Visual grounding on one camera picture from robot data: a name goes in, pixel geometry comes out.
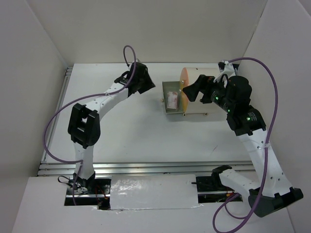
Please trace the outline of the cream cylindrical drawer organizer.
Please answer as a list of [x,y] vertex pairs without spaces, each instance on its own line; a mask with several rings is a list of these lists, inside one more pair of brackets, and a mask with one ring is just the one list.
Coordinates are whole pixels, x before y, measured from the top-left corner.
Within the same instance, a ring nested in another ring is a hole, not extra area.
[[218,65],[212,67],[184,67],[180,75],[180,101],[183,110],[183,115],[190,114],[204,114],[209,115],[220,111],[218,107],[211,100],[212,89],[207,90],[204,88],[198,92],[195,101],[189,101],[187,95],[183,92],[183,89],[189,85],[192,85],[197,81],[200,75],[211,76],[216,78],[220,74]]

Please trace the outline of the orange drawer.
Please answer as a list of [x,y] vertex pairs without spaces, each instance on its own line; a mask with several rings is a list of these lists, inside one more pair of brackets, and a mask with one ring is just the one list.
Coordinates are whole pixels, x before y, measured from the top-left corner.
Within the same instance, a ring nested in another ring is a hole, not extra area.
[[180,82],[187,83],[189,81],[188,68],[184,67],[180,74]]
[[186,94],[184,93],[183,89],[185,87],[187,87],[189,85],[189,81],[188,80],[180,80],[180,94],[181,94],[181,103],[182,103],[182,107],[183,107],[183,110],[185,111],[187,109],[187,106],[188,106],[188,97],[186,96]]

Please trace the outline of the orange top drawer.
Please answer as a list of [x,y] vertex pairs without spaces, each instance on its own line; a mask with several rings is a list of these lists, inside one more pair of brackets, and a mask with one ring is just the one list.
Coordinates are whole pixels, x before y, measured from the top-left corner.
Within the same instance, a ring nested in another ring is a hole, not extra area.
[[184,67],[180,74],[180,82],[187,83],[189,81],[188,68]]

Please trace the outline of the clear pink nails box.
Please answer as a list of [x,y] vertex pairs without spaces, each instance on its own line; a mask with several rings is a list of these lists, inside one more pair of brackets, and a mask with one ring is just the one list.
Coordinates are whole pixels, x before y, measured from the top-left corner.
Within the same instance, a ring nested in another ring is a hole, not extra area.
[[168,92],[167,94],[167,109],[177,110],[178,109],[178,93]]

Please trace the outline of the clear false lashes box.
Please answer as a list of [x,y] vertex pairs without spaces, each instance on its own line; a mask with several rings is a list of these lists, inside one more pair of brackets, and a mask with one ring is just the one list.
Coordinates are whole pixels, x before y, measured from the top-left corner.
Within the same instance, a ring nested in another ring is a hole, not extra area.
[[183,103],[182,103],[182,97],[178,96],[178,111],[183,112]]

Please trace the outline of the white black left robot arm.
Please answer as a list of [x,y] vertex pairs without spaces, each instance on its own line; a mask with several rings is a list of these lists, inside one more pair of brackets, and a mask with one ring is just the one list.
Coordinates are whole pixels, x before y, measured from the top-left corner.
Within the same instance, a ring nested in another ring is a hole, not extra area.
[[88,194],[95,189],[93,153],[94,145],[101,136],[102,118],[132,94],[142,94],[154,87],[147,66],[136,62],[113,82],[103,96],[72,107],[68,133],[73,142],[75,159],[79,161],[75,166],[73,179],[83,193]]

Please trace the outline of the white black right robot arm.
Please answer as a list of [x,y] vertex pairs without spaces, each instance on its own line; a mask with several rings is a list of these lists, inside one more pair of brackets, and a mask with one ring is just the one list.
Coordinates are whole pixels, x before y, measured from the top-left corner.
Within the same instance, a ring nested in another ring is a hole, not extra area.
[[200,75],[191,85],[182,89],[190,102],[194,102],[199,93],[203,94],[201,103],[215,103],[227,113],[226,120],[235,135],[245,146],[257,176],[265,180],[263,190],[260,183],[253,182],[235,172],[230,166],[220,166],[213,170],[212,186],[222,190],[226,186],[234,189],[247,199],[249,205],[255,205],[258,217],[267,216],[302,199],[303,193],[294,188],[286,178],[276,155],[266,143],[268,131],[260,112],[250,105],[252,87],[242,76],[228,77],[226,82],[215,82],[215,78]]

